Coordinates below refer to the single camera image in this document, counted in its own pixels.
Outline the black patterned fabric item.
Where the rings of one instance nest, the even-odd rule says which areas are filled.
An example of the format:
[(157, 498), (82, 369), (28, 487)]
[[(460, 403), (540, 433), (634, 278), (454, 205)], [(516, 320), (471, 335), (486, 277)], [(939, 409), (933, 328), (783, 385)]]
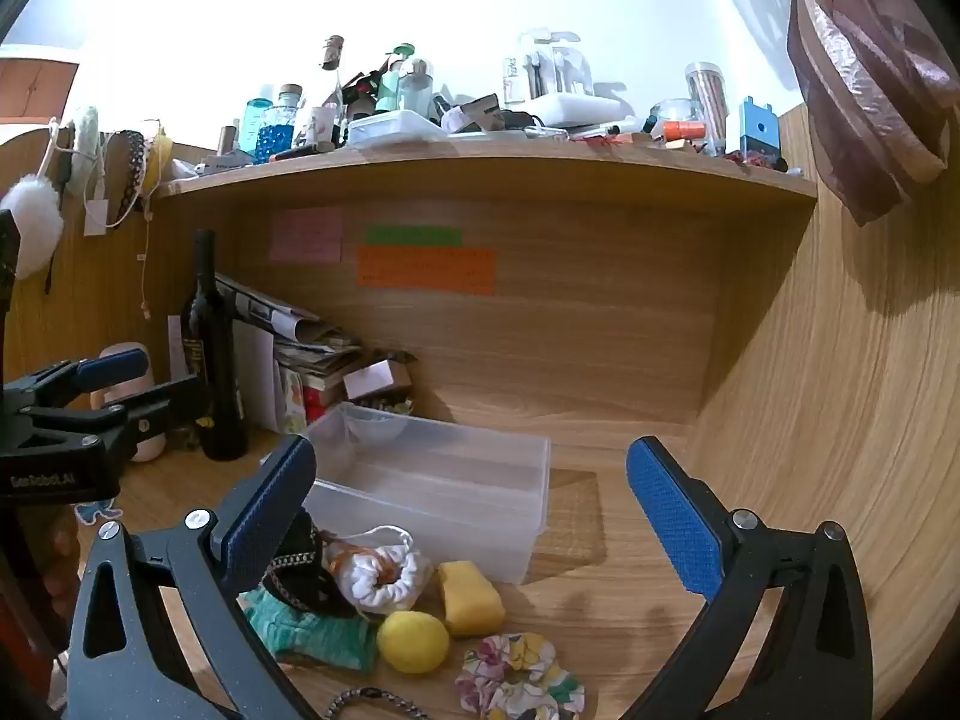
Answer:
[(324, 566), (322, 548), (320, 531), (308, 512), (301, 509), (268, 562), (262, 577), (263, 588), (302, 613), (340, 619), (355, 617), (355, 606), (348, 603)]

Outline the green knitted cloth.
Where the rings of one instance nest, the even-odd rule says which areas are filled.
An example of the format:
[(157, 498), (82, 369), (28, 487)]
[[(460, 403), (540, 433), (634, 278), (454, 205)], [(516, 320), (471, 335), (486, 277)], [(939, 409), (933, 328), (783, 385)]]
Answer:
[(376, 628), (363, 617), (298, 611), (259, 587), (241, 595), (241, 610), (263, 646), (283, 663), (322, 663), (370, 673), (376, 663)]

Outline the white drawstring pouch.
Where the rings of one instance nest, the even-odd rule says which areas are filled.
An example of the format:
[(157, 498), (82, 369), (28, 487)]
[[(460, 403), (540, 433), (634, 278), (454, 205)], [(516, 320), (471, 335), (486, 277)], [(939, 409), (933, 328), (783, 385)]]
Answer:
[(431, 561), (397, 525), (331, 535), (322, 557), (343, 598), (363, 616), (412, 611), (433, 577)]

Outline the yellow felt ball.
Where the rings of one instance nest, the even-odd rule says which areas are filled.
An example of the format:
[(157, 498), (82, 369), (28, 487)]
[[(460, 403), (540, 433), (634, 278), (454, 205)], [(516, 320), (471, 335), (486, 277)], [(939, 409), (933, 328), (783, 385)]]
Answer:
[(377, 629), (377, 650), (389, 667), (404, 674), (438, 670), (448, 656), (448, 629), (438, 617), (421, 611), (396, 611)]

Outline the floral fabric scrunchie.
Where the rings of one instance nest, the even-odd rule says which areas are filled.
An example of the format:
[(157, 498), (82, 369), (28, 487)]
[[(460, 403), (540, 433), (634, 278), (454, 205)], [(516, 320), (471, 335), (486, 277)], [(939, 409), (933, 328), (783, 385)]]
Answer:
[(485, 637), (454, 681), (462, 709), (478, 718), (579, 718), (586, 690), (535, 632)]

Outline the clear plastic storage bin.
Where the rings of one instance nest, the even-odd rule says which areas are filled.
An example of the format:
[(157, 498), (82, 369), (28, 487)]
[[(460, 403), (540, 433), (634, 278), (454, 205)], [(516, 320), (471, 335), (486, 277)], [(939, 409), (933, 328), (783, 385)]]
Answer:
[(304, 509), (338, 536), (395, 525), (431, 561), (524, 582), (547, 523), (551, 442), (342, 405), (306, 427), (317, 457)]

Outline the yellow sponge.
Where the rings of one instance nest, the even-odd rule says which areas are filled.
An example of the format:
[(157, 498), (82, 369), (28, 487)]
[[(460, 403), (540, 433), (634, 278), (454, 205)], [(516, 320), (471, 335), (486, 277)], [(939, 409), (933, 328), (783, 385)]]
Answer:
[(436, 575), (443, 595), (444, 622), (452, 637), (487, 637), (501, 631), (506, 619), (503, 600), (473, 562), (441, 562)]

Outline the dark wine bottle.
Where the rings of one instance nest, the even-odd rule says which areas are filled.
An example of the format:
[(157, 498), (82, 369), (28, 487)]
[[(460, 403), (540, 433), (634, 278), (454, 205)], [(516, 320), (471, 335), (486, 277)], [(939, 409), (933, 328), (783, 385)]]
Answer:
[(194, 286), (181, 310), (181, 340), (187, 371), (203, 385), (195, 419), (200, 448), (210, 460), (239, 460), (249, 436), (236, 379), (233, 309), (218, 291), (212, 229), (195, 232)]

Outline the stack of newspapers and books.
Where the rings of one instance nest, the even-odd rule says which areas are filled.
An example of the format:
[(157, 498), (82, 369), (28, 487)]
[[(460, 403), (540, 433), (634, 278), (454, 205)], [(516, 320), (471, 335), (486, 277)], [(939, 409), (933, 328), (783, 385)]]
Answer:
[(363, 341), (308, 310), (217, 273), (233, 319), (236, 377), (247, 419), (301, 433), (343, 398), (343, 379), (368, 359)]

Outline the small open cardboard box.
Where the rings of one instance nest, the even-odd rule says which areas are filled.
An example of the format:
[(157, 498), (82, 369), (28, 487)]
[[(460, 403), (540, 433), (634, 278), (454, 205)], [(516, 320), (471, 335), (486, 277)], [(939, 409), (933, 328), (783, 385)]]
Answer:
[(416, 357), (405, 351), (377, 355), (370, 364), (345, 376), (345, 400), (361, 408), (411, 415), (415, 405), (410, 366), (415, 361)]

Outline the blue beads glass bottle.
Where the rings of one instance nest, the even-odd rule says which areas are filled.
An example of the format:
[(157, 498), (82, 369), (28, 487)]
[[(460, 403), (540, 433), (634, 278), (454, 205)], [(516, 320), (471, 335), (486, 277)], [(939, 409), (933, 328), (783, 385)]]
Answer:
[(268, 163), (272, 156), (293, 148), (301, 96), (302, 86), (296, 83), (288, 83), (280, 88), (274, 105), (268, 109), (262, 127), (257, 132), (254, 163)]

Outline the wooden shelf board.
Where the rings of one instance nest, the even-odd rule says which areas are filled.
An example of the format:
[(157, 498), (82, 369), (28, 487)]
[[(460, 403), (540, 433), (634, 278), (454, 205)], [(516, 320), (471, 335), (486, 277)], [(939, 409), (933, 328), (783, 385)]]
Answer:
[(165, 182), (161, 199), (521, 200), (740, 213), (810, 205), (815, 184), (690, 151), (558, 140), (409, 142)]

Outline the blue plastic block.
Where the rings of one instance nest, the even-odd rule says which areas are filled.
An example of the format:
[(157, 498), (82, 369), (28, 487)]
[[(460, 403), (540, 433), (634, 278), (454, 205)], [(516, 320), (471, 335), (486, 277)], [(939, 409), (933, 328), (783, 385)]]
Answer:
[(740, 105), (740, 153), (770, 161), (781, 156), (778, 116), (769, 104), (760, 106), (752, 96)]

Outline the orange cap marker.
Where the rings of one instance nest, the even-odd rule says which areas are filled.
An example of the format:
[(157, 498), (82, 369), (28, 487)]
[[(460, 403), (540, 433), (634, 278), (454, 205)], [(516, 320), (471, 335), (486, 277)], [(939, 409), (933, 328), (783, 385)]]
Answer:
[(706, 138), (706, 124), (700, 121), (659, 121), (654, 138), (664, 142), (696, 142)]

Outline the brown plastic bag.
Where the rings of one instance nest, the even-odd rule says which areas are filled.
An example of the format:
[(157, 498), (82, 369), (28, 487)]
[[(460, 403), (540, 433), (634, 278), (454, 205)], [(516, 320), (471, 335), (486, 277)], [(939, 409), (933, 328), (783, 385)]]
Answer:
[(958, 67), (914, 0), (793, 0), (786, 43), (818, 174), (857, 224), (958, 171)]

